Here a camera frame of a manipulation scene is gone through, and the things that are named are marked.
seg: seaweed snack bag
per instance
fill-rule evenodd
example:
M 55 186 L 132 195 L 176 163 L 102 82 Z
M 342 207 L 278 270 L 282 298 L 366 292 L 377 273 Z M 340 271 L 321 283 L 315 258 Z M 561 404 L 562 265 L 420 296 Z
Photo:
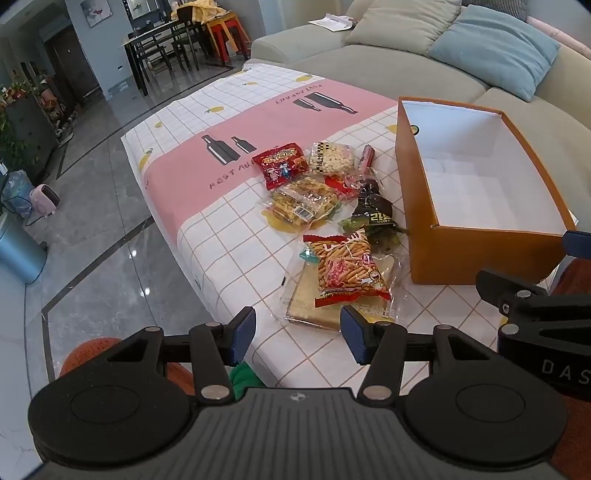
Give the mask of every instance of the seaweed snack bag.
M 365 178 L 359 182 L 359 200 L 351 217 L 339 225 L 345 235 L 364 228 L 372 252 L 389 254 L 400 244 L 398 235 L 407 233 L 393 218 L 392 202 L 379 194 L 379 183 Z

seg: black circular pad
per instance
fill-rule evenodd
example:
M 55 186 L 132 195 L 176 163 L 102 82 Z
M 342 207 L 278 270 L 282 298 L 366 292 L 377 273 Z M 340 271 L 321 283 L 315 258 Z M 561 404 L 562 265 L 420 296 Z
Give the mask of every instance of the black circular pad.
M 83 468 L 132 463 L 170 445 L 189 423 L 187 396 L 155 371 L 132 362 L 77 370 L 29 406 L 35 444 L 53 461 Z
M 405 402 L 429 447 L 475 467 L 523 465 L 550 455 L 566 427 L 562 398 L 508 362 L 458 362 L 419 382 Z

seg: paper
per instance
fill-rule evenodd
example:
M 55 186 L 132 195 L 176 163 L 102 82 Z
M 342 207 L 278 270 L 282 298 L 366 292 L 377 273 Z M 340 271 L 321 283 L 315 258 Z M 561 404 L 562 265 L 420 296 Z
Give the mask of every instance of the paper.
M 324 27 L 331 32 L 341 32 L 353 27 L 353 22 L 349 20 L 349 17 L 346 15 L 337 17 L 336 15 L 326 14 L 324 18 L 321 18 L 320 20 L 312 20 L 308 23 Z

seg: blue gripper pad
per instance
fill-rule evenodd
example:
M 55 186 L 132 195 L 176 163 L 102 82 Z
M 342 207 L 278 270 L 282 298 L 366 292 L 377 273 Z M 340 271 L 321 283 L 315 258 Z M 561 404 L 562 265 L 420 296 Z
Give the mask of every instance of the blue gripper pad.
M 359 365 L 367 365 L 371 363 L 369 349 L 365 346 L 363 341 L 363 327 L 359 324 L 354 315 L 342 308 L 340 310 L 340 332 L 347 342 L 347 346 L 355 361 Z

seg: cardboard box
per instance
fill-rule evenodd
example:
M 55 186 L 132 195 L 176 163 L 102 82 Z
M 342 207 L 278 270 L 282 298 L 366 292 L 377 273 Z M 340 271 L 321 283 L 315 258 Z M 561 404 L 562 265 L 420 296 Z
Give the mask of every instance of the cardboard box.
M 538 283 L 564 257 L 570 212 L 503 112 L 400 98 L 396 158 L 413 282 L 474 285 L 494 268 Z

